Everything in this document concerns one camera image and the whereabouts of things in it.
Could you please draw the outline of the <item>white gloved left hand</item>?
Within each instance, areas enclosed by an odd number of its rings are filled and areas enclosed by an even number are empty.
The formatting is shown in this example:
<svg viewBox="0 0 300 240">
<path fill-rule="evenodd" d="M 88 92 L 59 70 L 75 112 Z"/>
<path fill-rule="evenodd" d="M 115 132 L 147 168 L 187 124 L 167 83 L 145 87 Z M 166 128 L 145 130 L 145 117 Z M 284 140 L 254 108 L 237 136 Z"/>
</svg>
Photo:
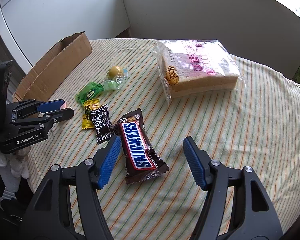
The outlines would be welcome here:
<svg viewBox="0 0 300 240">
<path fill-rule="evenodd" d="M 24 179 L 29 179 L 30 173 L 26 162 L 30 150 L 31 147 L 27 146 L 12 154 L 3 154 L 0 152 L 0 168 L 6 168 L 10 165 L 12 176 L 15 178 L 23 177 Z"/>
</svg>

